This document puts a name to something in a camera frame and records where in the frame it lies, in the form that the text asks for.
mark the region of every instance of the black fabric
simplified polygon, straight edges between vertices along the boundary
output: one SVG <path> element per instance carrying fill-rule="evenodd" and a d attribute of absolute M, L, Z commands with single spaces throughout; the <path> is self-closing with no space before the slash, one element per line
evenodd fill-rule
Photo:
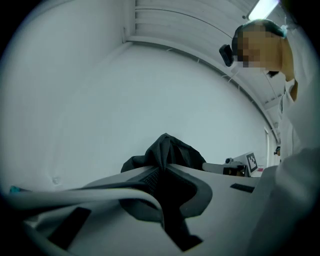
<path fill-rule="evenodd" d="M 177 164 L 202 171 L 205 159 L 193 147 L 165 133 L 145 152 L 145 155 L 131 157 L 121 169 L 121 173 L 144 166 L 158 166 L 165 170 L 167 164 Z"/>

